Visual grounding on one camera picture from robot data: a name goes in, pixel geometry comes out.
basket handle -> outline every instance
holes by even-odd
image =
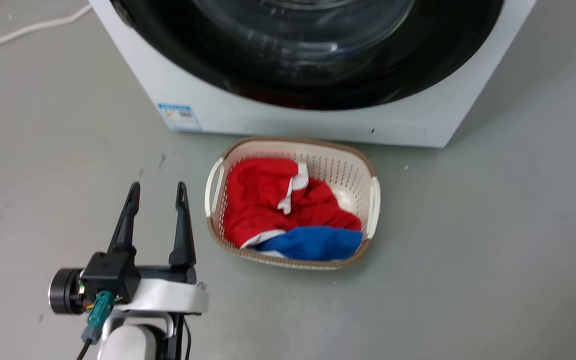
[[[377,176],[372,178],[370,184],[370,201],[368,202],[368,222],[367,222],[367,239],[372,239],[377,230],[379,221],[379,212],[382,209],[382,187],[379,185]]]
[[[219,191],[222,188],[222,180],[224,179],[224,167],[222,163],[224,162],[224,158],[220,157],[217,162],[212,166],[212,170],[210,170],[210,174],[208,174],[208,181],[206,181],[206,191],[203,195],[203,209],[206,212],[206,218],[211,218],[213,213],[217,207],[217,196]],[[210,194],[213,189],[213,183],[215,182],[215,175],[217,175],[217,170],[219,170],[219,178],[217,181],[217,187],[214,191],[214,197],[212,198],[212,206],[211,206],[211,198]]]

beige basket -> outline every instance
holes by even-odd
[[[224,239],[224,212],[228,206],[226,188],[235,164],[249,158],[288,158],[308,165],[308,175],[326,182],[339,207],[361,219],[363,242],[354,255],[339,261],[294,260],[239,249]],[[235,255],[279,267],[334,270],[356,262],[371,244],[381,207],[381,189],[370,160],[348,146],[288,137],[250,137],[231,146],[212,167],[205,190],[208,230],[219,246]]]

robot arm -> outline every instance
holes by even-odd
[[[197,284],[195,246],[186,185],[179,182],[174,247],[169,266],[136,266],[133,221],[140,185],[130,187],[106,253],[95,253],[84,269],[60,269],[50,284],[48,303],[56,314],[90,311],[82,335],[88,346],[100,344],[99,360],[180,360],[184,316],[208,310],[206,285]],[[163,319],[165,328],[124,325],[126,319]],[[186,360],[190,350],[187,331]]]

white trim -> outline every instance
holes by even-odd
[[[283,234],[286,234],[286,231],[284,231],[284,230],[268,230],[268,231],[260,232],[257,235],[250,237],[250,239],[247,239],[246,242],[244,242],[242,244],[240,249],[244,249],[244,248],[247,248],[249,246],[255,246],[257,244],[261,244],[261,243],[265,242],[266,240],[272,239],[274,237],[278,237],[279,235],[283,235]]]
[[[308,165],[305,162],[297,162],[297,175],[293,176],[288,183],[286,196],[277,204],[277,210],[283,210],[284,215],[290,214],[293,210],[291,196],[293,191],[301,191],[308,186]]]

cable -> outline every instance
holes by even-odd
[[[38,30],[54,28],[54,27],[61,27],[61,25],[68,25],[68,24],[72,23],[73,21],[77,20],[78,18],[81,18],[82,16],[84,16],[87,12],[90,11],[90,9],[92,9],[92,5],[87,4],[86,6],[82,7],[82,9],[80,9],[76,13],[71,14],[71,16],[67,16],[64,18],[58,18],[55,20],[39,22],[39,23],[35,23],[34,25],[28,25],[22,29],[10,32],[10,34],[7,34],[7,35],[0,37],[0,44],[7,43],[13,39],[20,37],[20,36],[23,36],[23,35],[28,34],[28,33],[36,32]]]
[[[185,333],[188,335],[188,342],[186,342],[186,345],[185,345],[185,360],[189,360],[190,359],[190,344],[193,342],[193,340],[190,337],[190,328],[188,327],[188,323],[186,322],[185,317],[183,318],[183,326],[185,326]]]
[[[86,356],[86,352],[88,351],[88,348],[90,347],[91,343],[92,343],[91,339],[88,339],[84,342],[84,347],[81,348],[79,356],[77,356],[77,360],[83,360],[84,359],[84,356]]]

